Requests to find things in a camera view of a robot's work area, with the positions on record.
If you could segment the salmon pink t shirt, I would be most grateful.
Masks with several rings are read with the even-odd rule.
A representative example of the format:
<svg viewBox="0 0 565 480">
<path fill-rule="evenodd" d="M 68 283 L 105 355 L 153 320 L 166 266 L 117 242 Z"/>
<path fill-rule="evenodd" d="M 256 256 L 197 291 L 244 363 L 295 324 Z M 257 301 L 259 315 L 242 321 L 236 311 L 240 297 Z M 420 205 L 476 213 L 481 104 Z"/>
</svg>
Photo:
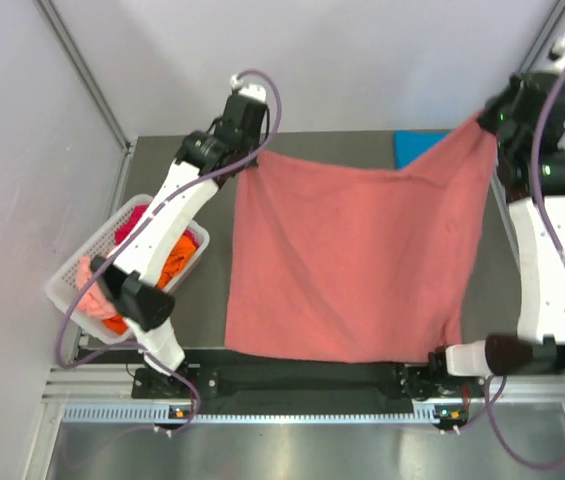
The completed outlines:
<svg viewBox="0 0 565 480">
<path fill-rule="evenodd" d="M 495 159 L 475 119 L 400 170 L 263 153 L 237 182 L 226 346 L 409 363 L 460 343 Z"/>
</svg>

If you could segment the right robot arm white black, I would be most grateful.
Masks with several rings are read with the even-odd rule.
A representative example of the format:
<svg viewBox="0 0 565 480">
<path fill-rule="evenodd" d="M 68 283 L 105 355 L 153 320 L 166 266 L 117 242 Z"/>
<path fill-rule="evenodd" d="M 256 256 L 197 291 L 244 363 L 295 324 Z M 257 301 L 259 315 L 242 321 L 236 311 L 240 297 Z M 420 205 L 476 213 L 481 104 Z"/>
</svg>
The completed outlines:
<svg viewBox="0 0 565 480">
<path fill-rule="evenodd" d="M 466 377 L 553 375 L 565 372 L 565 83 L 550 108 L 532 159 L 535 127 L 558 76 L 514 75 L 480 115 L 495 135 L 497 177 L 518 246 L 521 306 L 514 334 L 490 334 L 431 355 L 428 380 L 449 396 Z"/>
</svg>

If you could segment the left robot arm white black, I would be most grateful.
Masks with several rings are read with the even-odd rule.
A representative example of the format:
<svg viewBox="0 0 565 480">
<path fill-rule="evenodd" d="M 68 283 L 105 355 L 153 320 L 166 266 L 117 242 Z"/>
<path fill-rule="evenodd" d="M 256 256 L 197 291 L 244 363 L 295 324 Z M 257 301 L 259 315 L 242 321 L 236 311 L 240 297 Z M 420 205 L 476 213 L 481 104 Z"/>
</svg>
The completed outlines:
<svg viewBox="0 0 565 480">
<path fill-rule="evenodd" d="M 146 363 L 156 370 L 154 384 L 167 396 L 182 394 L 189 374 L 180 366 L 185 353 L 170 320 L 175 298 L 158 285 L 162 270 L 193 217 L 230 177 L 206 176 L 256 150 L 269 120 L 262 86 L 234 89 L 208 130 L 183 139 L 158 193 L 125 241 L 108 257 L 91 260 L 93 272 L 107 266 L 97 277 L 98 287 L 135 335 Z"/>
</svg>

